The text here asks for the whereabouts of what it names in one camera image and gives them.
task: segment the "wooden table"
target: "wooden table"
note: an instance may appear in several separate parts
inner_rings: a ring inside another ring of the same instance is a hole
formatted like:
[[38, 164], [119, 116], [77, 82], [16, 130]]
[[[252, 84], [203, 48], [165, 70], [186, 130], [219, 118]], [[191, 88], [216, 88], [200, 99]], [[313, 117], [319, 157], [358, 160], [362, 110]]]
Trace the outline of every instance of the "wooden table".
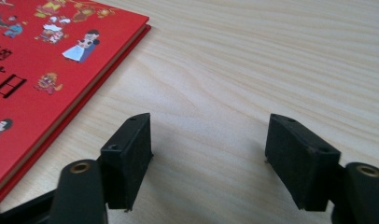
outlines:
[[110, 223], [330, 223], [298, 210], [265, 163], [271, 113], [379, 167], [379, 1], [100, 0], [152, 30], [0, 209], [55, 189], [127, 118], [151, 114], [154, 159]]

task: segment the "book cover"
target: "book cover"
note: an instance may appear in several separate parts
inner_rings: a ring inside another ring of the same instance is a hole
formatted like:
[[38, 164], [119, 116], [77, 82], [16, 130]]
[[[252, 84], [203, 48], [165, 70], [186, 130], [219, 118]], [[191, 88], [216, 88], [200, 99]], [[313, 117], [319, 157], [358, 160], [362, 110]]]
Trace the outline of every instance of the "book cover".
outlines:
[[0, 0], [0, 201], [147, 33], [92, 1]]

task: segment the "screw hole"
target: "screw hole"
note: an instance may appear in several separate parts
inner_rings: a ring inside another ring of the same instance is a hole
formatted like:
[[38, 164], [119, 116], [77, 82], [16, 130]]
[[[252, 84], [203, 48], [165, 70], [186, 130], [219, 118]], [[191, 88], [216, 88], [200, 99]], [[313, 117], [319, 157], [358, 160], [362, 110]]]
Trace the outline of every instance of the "screw hole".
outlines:
[[113, 150], [118, 150], [119, 149], [119, 145], [111, 145], [108, 148], [113, 149]]
[[371, 166], [360, 165], [358, 166], [358, 171], [370, 177], [379, 177], [379, 171], [375, 170]]
[[82, 162], [79, 164], [76, 164], [70, 168], [70, 172], [73, 174], [80, 174], [84, 173], [85, 171], [89, 170], [91, 168], [91, 165], [87, 162]]

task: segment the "red book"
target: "red book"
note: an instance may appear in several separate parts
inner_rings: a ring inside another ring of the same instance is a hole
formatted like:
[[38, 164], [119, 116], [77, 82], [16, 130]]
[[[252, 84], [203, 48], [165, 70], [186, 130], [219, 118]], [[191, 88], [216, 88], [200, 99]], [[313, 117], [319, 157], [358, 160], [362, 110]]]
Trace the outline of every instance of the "red book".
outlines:
[[0, 202], [147, 33], [92, 1], [0, 0]]

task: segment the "wood grain surface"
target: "wood grain surface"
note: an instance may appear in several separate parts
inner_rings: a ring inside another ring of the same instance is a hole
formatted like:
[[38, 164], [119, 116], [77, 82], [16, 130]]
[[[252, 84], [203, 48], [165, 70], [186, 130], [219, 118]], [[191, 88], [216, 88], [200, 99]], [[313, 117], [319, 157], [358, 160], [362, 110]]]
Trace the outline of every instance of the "wood grain surface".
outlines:
[[96, 159], [127, 118], [151, 114], [155, 155], [132, 212], [110, 223], [330, 223], [298, 210], [265, 163], [271, 113], [379, 167], [379, 0], [100, 0], [151, 31], [17, 187], [6, 211]]

